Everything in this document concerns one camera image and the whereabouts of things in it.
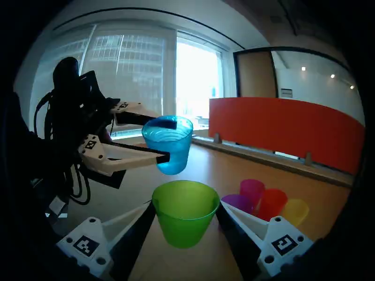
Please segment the plastic cup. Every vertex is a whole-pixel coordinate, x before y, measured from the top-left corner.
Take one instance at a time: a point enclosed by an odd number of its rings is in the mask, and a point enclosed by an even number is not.
[[[271,218],[277,216],[283,210],[287,201],[288,197],[283,191],[279,189],[266,189],[257,217],[269,222]]]
[[[309,212],[308,204],[302,199],[289,199],[281,216],[295,227],[306,219]]]
[[[240,184],[240,195],[246,196],[252,204],[253,211],[264,193],[264,183],[256,179],[245,179]]]
[[[211,187],[187,180],[163,184],[152,194],[164,237],[177,248],[190,248],[201,240],[219,203]]]
[[[248,214],[251,214],[251,211],[253,210],[253,204],[243,195],[229,194],[224,196],[221,200]]]
[[[176,122],[176,128],[165,128],[168,121]],[[180,116],[161,116],[147,122],[142,129],[147,147],[169,152],[169,162],[158,164],[158,169],[166,175],[182,172],[188,162],[193,123]]]

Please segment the pink plastic cup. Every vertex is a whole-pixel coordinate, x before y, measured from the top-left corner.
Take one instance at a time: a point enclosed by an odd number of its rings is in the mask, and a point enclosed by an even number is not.
[[[251,205],[253,207],[251,211],[253,211],[256,206],[258,206],[258,203],[263,196],[264,189],[264,183],[259,180],[245,179],[241,181],[240,195],[245,196],[251,201]]]

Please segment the wooden table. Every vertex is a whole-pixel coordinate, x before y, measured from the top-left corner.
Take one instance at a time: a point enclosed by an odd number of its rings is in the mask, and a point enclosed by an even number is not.
[[[310,213],[298,228],[313,241],[329,232],[349,194],[344,187],[192,145],[187,167],[178,175],[167,176],[156,166],[150,166],[127,171],[118,190],[90,181],[89,205],[71,202],[68,218],[55,229],[66,234],[89,216],[109,220],[147,202],[156,187],[172,180],[199,181],[223,197],[239,193],[240,182],[247,178],[264,182],[266,188],[278,188],[289,198],[306,201]],[[241,275],[224,235],[218,230],[216,217],[201,242],[187,250],[168,245],[155,219],[129,279],[241,280]]]

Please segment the blue plastic cup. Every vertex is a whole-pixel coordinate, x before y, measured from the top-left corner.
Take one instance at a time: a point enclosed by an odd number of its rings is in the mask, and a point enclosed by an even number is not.
[[[175,128],[165,128],[169,127],[166,124],[174,124],[174,122],[176,122]],[[193,123],[189,119],[175,115],[150,120],[142,129],[142,136],[148,148],[171,154],[169,162],[157,165],[158,169],[166,175],[176,175],[185,169],[192,134]]]

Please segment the orange divider wall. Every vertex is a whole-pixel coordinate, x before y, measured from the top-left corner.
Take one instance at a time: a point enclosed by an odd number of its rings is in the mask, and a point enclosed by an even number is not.
[[[210,99],[209,136],[306,157],[356,174],[365,136],[357,120],[335,109],[268,97]]]

